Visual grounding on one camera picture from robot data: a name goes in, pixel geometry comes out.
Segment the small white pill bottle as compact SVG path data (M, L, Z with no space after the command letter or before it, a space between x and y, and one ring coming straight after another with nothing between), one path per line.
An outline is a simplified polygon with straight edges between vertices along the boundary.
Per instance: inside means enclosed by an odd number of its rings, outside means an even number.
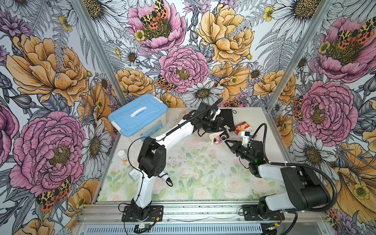
M123 162L128 162L127 153L124 150L119 150L117 152L117 156L120 158Z

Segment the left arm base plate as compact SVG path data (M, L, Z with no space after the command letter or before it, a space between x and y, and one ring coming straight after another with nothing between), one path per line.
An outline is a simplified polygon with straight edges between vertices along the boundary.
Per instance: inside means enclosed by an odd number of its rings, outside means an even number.
M122 211L122 222L161 222L164 206L149 205L144 209L138 206L126 206Z

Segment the white hair dryer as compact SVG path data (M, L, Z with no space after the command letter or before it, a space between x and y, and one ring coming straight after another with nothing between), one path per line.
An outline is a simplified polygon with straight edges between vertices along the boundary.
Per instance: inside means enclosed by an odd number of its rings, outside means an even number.
M137 179L139 179L141 177L141 173L137 169L133 169L129 173L129 176L133 180L137 180ZM158 177L161 178L162 180L164 180L169 187L173 186L173 182L172 182L171 178L168 176L168 174L166 172L162 171L162 173L159 174Z

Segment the blue lidded storage box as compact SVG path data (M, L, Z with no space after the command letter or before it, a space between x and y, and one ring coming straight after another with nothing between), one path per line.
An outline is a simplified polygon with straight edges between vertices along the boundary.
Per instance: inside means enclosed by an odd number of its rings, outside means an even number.
M151 94L143 95L112 112L112 126L131 143L149 137L166 125L168 107Z

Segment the black hair dryer pouch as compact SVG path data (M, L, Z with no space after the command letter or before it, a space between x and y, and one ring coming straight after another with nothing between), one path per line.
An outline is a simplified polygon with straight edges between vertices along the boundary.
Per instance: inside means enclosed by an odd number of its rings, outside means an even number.
M223 118L222 120L222 125L223 126L227 126L229 127L229 131L232 132L232 131L235 131L236 128L235 128L235 124L234 124L234 112L232 109L220 109L221 112L220 114L218 115L220 118Z

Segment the beige cloth bag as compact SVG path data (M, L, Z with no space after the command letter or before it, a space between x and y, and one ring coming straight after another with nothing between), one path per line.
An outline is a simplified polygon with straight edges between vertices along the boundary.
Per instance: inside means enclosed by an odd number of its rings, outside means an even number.
M226 135L226 136L228 137L228 139L229 139L229 137L230 137L230 128L229 128L227 125L225 125L223 131L219 131L219 132L211 133L211 134L209 135L210 143L211 143L211 144L214 144L214 143L213 143L213 139L214 139L215 137L217 137L218 135Z

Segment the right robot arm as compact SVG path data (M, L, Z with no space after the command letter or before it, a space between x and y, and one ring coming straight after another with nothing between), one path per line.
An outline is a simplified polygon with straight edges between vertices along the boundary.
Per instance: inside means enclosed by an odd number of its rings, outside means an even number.
M263 179L273 179L284 183L284 193L263 196L258 200L252 214L261 219L270 219L282 211L326 211L334 202L319 177L325 173L307 164L274 163L265 159L264 144L252 141L245 147L241 141L227 140L227 147L240 159L246 160L250 173Z

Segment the red white bandage box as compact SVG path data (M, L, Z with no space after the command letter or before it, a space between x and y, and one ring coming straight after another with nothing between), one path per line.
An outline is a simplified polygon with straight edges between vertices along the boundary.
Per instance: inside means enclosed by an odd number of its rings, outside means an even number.
M235 133L239 137L241 136L241 132L250 132L251 135L253 135L255 132L254 129L245 121L236 125L235 128Z

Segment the pink hair dryer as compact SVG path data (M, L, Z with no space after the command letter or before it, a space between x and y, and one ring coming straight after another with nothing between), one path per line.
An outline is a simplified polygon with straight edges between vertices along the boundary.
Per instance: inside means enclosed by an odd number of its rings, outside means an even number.
M218 145L220 143L226 142L227 139L228 139L228 137L226 135L218 135L217 137L215 137L213 139L213 143L216 144L216 145Z

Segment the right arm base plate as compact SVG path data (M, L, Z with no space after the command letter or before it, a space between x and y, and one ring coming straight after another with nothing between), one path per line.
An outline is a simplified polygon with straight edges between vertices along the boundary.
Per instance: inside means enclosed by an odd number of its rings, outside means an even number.
M283 221L285 216L283 211L271 211L264 206L242 205L238 212L245 221Z

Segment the aluminium front rail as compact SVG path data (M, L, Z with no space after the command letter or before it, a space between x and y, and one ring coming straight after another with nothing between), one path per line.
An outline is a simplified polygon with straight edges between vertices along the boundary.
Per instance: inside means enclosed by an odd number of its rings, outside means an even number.
M243 212L254 201L161 202L159 222L124 222L124 205L97 203L86 206L78 219L75 235L132 235L146 229L148 235L333 235L335 232L323 212L281 211L272 219L260 219Z

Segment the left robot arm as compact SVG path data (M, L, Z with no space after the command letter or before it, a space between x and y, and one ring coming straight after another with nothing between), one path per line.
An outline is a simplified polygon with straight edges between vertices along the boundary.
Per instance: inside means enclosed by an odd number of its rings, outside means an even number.
M224 130L221 110L218 104L222 98L209 105L202 102L197 110L184 115L176 126L166 133L155 138L146 137L138 156L139 166L134 170L139 174L139 185L136 195L130 203L130 211L133 217L139 221L147 219L151 208L151 196L157 177L166 166L166 154L185 137L200 129L204 133L216 133Z

